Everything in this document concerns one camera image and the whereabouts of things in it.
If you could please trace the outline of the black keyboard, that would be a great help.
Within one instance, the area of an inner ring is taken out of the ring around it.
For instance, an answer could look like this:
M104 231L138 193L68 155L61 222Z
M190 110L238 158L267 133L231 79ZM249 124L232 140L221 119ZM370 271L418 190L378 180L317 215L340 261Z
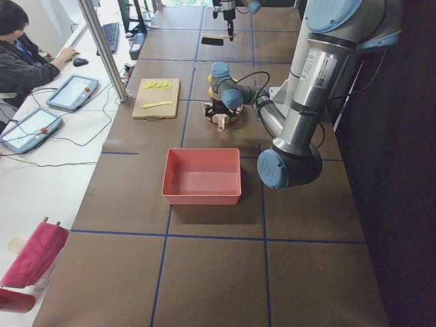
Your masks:
M119 23L112 22L101 26L108 48L112 54L117 52L119 44Z

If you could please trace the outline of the teach pendant tablet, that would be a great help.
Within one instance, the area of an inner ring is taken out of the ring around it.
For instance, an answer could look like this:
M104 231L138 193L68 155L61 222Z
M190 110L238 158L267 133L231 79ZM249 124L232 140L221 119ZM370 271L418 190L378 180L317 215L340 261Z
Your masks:
M1 134L1 144L15 154L24 154L45 142L63 124L63 118L39 107Z
M86 76L71 75L47 100L53 108L75 111L82 107L98 88L99 81Z

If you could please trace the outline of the near teach pendant tablet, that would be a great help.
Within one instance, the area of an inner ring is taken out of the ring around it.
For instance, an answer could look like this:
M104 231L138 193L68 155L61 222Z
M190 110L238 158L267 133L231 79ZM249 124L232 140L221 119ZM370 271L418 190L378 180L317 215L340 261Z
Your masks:
M15 154L24 154L45 142L63 124L63 118L39 107L1 134L1 144Z

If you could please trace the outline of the pink plastic bin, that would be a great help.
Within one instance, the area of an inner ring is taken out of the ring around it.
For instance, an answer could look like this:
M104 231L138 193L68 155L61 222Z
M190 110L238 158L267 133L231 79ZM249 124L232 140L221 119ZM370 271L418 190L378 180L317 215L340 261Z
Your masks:
M173 205L236 205L242 193L236 148L169 149L162 196Z

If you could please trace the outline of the black computer mouse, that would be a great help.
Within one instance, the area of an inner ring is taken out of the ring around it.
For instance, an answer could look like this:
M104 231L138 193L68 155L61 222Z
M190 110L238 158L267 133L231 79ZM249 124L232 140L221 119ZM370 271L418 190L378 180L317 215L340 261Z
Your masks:
M79 58L79 57L77 57L73 60L74 67L81 67L83 65L87 65L88 63L89 63L89 61L87 59L83 59L83 58Z

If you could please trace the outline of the seated person dark jacket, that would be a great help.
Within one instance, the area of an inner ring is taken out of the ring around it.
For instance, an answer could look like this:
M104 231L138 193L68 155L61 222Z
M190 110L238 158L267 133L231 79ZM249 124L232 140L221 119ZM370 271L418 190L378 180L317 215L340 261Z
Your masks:
M28 25L29 17L17 3L1 2L1 94L16 108L32 90L52 82L77 55L74 48L64 48L57 57L43 57L43 50L25 33Z

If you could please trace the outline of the pink towel on rack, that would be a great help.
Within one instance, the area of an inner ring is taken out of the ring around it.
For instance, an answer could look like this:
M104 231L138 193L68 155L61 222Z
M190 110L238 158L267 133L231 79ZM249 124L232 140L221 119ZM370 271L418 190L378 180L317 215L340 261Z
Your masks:
M69 231L45 221L39 223L1 279L1 287L35 285L64 248Z

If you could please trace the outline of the black box with label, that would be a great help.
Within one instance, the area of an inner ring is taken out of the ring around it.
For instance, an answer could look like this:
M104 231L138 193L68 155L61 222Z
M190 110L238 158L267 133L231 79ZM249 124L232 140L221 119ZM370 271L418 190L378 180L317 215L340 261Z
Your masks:
M129 44L130 44L129 55L131 60L138 59L142 47L145 43L146 37L147 37L146 33L137 33L129 40Z

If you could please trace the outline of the paper cup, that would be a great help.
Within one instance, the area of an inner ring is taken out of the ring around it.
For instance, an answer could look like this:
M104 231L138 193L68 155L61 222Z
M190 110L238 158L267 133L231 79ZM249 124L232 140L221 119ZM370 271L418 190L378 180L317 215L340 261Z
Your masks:
M7 244L7 251L13 255L18 255L27 243L27 238L17 236Z

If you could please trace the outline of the yellow plastic knife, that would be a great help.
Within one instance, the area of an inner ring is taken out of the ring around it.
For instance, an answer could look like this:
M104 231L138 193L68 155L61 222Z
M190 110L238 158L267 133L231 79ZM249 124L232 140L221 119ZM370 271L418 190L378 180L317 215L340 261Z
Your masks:
M148 109L148 108L153 108L153 107L157 107L157 106L167 106L167 105L171 105L174 102L158 102L158 103L154 103L154 104L144 104L142 105L142 109Z

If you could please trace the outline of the beige hand brush black bristles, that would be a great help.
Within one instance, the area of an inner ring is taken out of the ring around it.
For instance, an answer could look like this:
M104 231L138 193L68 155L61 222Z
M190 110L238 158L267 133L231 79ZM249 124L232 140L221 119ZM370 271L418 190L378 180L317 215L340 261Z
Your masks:
M230 42L234 41L237 37L242 37L245 32L234 33L233 35L216 35L216 34L202 34L200 43L210 46L223 46L225 40Z

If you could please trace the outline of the orange black connector far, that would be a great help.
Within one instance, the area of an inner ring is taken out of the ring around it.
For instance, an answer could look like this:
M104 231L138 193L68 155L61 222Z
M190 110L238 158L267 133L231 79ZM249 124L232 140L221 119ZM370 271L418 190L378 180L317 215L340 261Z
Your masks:
M125 64L122 70L122 79L128 81L133 73L134 66L130 64Z

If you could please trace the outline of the far teach pendant tablet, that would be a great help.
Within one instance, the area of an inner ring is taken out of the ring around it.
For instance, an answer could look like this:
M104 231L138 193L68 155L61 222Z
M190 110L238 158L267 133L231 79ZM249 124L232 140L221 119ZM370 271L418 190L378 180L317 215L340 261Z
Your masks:
M82 107L98 88L99 81L86 76L71 75L47 100L53 108L75 111Z

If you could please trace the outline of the bamboo cutting board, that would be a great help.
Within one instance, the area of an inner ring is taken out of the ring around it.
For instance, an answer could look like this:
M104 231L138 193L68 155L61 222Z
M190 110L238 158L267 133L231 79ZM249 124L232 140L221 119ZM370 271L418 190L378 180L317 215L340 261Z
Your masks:
M147 80L166 80L172 83L170 89L151 87L145 89L142 85ZM132 112L133 119L173 119L176 117L178 106L178 95L180 80L178 78L143 78L140 81L134 109ZM142 109L144 104L154 104L158 102L174 102L167 106L157 106L148 109Z

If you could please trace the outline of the aluminium frame post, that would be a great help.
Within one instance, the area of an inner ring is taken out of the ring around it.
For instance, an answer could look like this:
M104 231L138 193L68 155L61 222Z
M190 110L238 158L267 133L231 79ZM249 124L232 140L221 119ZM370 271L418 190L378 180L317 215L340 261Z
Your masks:
M118 99L121 103L125 102L128 98L127 91L121 80L120 73L117 69L116 63L113 59L112 53L107 45L106 38L104 37L99 19L96 11L94 10L91 0L78 0L79 8L84 16L84 20L91 32L93 40L97 46L97 50L100 54L106 72L110 78L110 81L118 95Z

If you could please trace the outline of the red cylinder object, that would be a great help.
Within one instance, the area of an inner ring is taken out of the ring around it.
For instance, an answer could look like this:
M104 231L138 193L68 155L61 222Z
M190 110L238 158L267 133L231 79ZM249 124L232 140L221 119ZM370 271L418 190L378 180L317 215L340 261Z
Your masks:
M23 294L1 288L1 311L27 313L32 310L35 302L35 297L31 294Z

